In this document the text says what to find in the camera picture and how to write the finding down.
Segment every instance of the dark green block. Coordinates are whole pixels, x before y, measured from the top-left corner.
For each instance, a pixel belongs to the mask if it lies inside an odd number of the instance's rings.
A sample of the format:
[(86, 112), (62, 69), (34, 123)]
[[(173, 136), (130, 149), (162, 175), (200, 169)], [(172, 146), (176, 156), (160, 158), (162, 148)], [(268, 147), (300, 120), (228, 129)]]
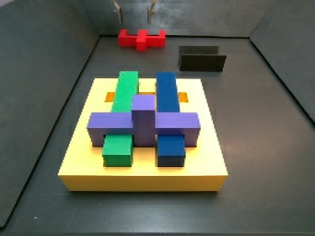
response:
[(102, 160), (105, 166), (132, 166), (133, 163), (133, 136), (105, 136), (102, 144)]

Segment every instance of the gray floor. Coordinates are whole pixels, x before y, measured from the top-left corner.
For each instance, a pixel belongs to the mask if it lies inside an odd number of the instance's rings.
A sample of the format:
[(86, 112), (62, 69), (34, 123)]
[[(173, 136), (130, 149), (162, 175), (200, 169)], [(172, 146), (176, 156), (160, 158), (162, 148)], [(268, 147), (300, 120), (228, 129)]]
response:
[[(217, 45), (221, 73), (180, 73), (180, 45)], [(69, 193), (57, 170), (94, 77), (200, 77), (228, 167), (216, 193)], [(313, 125), (248, 40), (168, 38), (137, 53), (101, 38), (4, 233), (315, 233)]]

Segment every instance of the gray wall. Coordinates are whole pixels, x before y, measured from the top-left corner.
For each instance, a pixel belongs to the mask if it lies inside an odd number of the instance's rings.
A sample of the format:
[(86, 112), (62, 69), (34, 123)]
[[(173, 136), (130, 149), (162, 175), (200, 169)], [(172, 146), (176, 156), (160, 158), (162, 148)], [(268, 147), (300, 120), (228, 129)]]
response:
[(249, 37), (275, 0), (158, 0), (148, 24), (149, 0), (117, 0), (124, 22), (109, 0), (78, 0), (101, 35), (117, 35), (120, 29), (136, 33), (165, 30), (168, 35)]
[(76, 0), (0, 7), (0, 227), (97, 39)]
[(315, 1), (276, 0), (251, 41), (315, 122)]
[(4, 4), (12, 2), (13, 0), (0, 0), (0, 6), (2, 6)]

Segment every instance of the block structure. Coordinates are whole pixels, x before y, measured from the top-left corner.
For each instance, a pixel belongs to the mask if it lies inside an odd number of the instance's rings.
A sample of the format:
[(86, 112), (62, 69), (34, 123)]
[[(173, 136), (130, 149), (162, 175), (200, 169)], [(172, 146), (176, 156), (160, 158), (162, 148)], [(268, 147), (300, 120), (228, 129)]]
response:
[[(156, 74), (156, 102), (157, 112), (180, 112), (176, 77), (172, 72)], [(157, 135), (157, 167), (184, 165), (184, 136)]]
[[(112, 112), (130, 112), (133, 95), (138, 90), (137, 72), (118, 73)], [(104, 166), (130, 167), (133, 163), (133, 136), (106, 135), (102, 141)]]
[[(154, 91), (156, 79), (140, 79), (140, 91)], [(219, 141), (212, 125), (201, 82), (176, 79), (178, 92), (185, 92), (188, 103), (181, 112), (196, 112), (200, 131), (196, 147), (185, 148), (184, 167), (157, 167), (154, 147), (133, 148), (132, 167), (102, 166), (102, 148), (90, 146), (86, 123), (90, 112), (110, 112), (112, 104), (102, 95), (117, 86), (116, 78), (96, 78), (86, 96), (68, 150), (57, 176), (69, 191), (219, 191), (228, 177)]]
[(117, 44), (120, 47), (134, 47), (138, 52), (145, 51), (148, 47), (165, 47), (165, 31), (161, 29), (158, 35), (148, 35), (148, 31), (140, 29), (137, 35), (128, 35), (128, 31), (122, 29)]

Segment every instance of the green block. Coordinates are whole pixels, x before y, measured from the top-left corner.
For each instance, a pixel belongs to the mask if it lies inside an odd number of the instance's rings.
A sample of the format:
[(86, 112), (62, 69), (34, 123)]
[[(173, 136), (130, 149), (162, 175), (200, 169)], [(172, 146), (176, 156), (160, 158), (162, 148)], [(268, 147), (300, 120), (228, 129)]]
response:
[(105, 166), (130, 167), (133, 163), (133, 136), (108, 135), (102, 144)]
[(121, 71), (118, 73), (112, 112), (130, 111), (133, 95), (137, 93), (137, 89), (138, 89), (137, 71)]

